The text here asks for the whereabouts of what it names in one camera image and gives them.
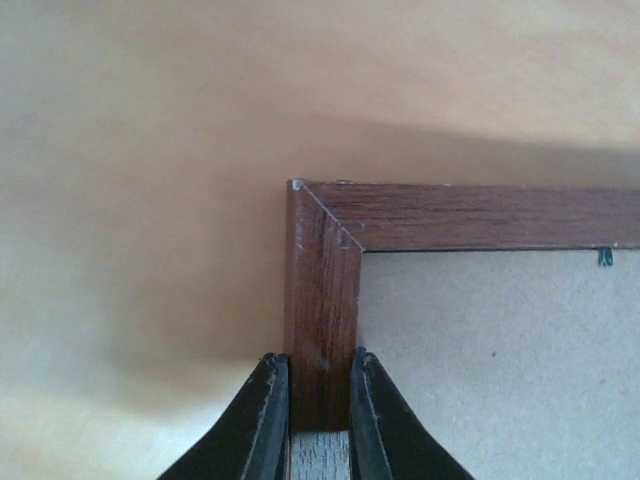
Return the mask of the left gripper fixed left finger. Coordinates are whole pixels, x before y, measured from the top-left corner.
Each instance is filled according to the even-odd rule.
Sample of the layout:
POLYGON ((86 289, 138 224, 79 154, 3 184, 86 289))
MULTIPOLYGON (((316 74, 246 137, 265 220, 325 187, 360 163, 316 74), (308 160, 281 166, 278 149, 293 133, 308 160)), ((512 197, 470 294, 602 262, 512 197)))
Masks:
POLYGON ((160 477, 283 479, 287 473, 288 423, 288 358, 268 353, 218 421, 160 477))

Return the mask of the left gripper moving right finger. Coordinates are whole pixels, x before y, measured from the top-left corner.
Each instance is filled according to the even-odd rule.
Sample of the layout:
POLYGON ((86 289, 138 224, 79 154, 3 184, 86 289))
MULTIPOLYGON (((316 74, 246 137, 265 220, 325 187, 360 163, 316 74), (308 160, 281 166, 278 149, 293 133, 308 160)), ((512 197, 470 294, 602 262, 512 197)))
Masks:
POLYGON ((424 428, 364 347, 350 372, 349 459, 353 479, 473 479, 424 428))

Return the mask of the brown wooden picture frame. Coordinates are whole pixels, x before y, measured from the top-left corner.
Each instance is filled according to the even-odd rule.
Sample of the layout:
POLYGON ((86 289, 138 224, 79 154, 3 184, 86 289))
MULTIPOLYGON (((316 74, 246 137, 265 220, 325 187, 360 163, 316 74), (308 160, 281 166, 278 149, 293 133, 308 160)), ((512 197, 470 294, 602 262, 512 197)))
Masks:
POLYGON ((639 475, 639 193, 287 186, 290 475, 353 479, 375 354, 473 479, 639 475))

